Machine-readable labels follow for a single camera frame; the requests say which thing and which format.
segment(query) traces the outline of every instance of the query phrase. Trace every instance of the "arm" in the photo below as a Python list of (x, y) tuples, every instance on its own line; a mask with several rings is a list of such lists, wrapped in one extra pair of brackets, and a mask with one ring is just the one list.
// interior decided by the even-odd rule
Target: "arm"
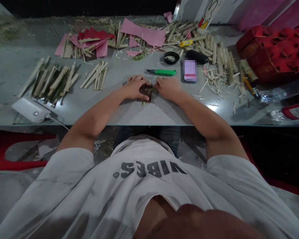
[(206, 138), (207, 159), (228, 154), (249, 160), (230, 125), (217, 113), (183, 91), (178, 79), (158, 77), (154, 87), (165, 99), (182, 108), (196, 129)]
[(149, 84), (142, 75), (128, 78), (128, 84), (113, 91), (106, 98), (89, 109), (71, 127), (60, 143), (57, 151), (66, 148), (85, 148), (93, 153), (94, 139), (105, 128), (113, 113), (125, 99), (142, 99), (148, 101), (146, 95), (139, 90), (143, 84)]

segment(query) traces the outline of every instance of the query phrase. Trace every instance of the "black background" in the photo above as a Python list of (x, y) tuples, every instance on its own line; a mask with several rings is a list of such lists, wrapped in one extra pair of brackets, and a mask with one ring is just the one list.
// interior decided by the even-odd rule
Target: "black background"
[(174, 13), (177, 0), (69, 1), (69, 0), (0, 0), (13, 15), (21, 18), (64, 16), (129, 16)]

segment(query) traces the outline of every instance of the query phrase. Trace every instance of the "left hand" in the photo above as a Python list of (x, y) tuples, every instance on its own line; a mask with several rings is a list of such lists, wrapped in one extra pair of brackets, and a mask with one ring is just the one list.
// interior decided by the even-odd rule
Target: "left hand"
[(143, 75), (134, 75), (127, 79), (127, 84), (121, 88), (126, 99), (141, 99), (148, 101), (149, 97), (140, 93), (140, 87), (146, 84), (149, 86), (148, 81)]

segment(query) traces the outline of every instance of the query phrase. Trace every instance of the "jeans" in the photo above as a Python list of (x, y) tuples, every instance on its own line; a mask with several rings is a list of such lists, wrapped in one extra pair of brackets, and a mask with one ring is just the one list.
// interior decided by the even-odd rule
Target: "jeans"
[(113, 149), (132, 136), (147, 134), (166, 143), (178, 158), (179, 126), (120, 126)]

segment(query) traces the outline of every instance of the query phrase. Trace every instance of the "bamboo strip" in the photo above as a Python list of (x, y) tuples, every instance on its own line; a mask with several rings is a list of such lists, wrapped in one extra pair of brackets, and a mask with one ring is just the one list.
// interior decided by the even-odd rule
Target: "bamboo strip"
[(41, 60), (38, 62), (37, 66), (35, 67), (35, 69), (33, 70), (33, 72), (31, 73), (31, 75), (29, 76), (28, 80), (25, 82), (22, 90), (20, 91), (20, 93), (17, 95), (18, 98), (21, 98), (24, 94), (24, 92), (27, 90), (27, 88), (31, 85), (31, 83), (34, 80), (34, 77), (36, 76), (36, 74), (38, 73), (38, 71), (40, 70), (41, 66), (44, 63), (44, 58), (41, 58)]

